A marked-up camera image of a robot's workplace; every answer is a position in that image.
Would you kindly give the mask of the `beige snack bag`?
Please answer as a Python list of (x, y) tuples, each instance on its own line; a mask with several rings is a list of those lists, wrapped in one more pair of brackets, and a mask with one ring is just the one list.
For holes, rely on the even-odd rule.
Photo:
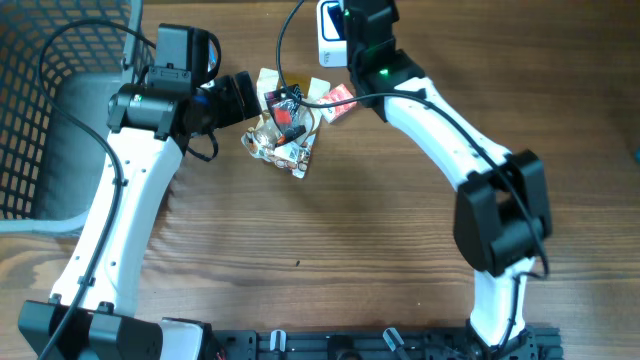
[[(280, 88), (298, 84), (302, 92), (300, 104), (300, 120), (306, 126), (306, 132), (298, 139), (283, 146), (276, 146), (281, 135), (276, 127), (265, 102), (264, 94)], [(276, 70), (263, 68), (256, 83), (257, 97), (261, 106), (258, 124), (247, 130), (242, 143), (249, 153), (266, 162), (270, 162), (292, 175), (303, 178), (308, 169), (312, 146), (321, 125), (320, 110), (308, 105), (319, 100), (330, 90), (330, 83), (310, 76), (298, 76), (291, 73), (279, 73)]]

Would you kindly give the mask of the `hex wrench set package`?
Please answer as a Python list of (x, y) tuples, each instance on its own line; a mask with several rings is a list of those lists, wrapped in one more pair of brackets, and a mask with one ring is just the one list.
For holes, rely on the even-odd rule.
[(267, 109), (281, 135), (276, 146), (283, 146), (298, 139), (306, 132), (306, 126), (300, 120), (302, 92), (298, 84), (280, 88), (264, 94)]

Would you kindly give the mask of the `red Kleenex tissue pack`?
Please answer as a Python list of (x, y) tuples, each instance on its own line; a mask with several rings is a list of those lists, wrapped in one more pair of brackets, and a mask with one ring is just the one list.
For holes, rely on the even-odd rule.
[(353, 94), (346, 85), (340, 84), (321, 97), (317, 103), (319, 105), (332, 104), (332, 107), (320, 110), (326, 122), (331, 124), (356, 106), (356, 103), (351, 101), (353, 98)]

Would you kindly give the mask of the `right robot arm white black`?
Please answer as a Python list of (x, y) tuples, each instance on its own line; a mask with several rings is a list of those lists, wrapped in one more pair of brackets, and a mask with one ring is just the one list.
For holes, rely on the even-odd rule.
[(434, 161), (456, 192), (454, 240), (475, 271), (469, 325), (493, 359), (505, 356), (525, 328), (527, 279), (552, 232), (542, 161), (486, 138), (435, 89), (424, 70), (396, 45), (392, 1), (340, 4), (347, 68), (359, 102), (404, 132)]

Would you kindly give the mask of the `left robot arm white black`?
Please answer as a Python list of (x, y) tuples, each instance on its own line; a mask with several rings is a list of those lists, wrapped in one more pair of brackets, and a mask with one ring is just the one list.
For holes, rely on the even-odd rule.
[(190, 140), (258, 115), (250, 76), (219, 72), (211, 32), (163, 24), (156, 59), (109, 100), (101, 180), (83, 231), (44, 302), (18, 327), (41, 359), (222, 359), (209, 324), (136, 318), (144, 254), (164, 194)]

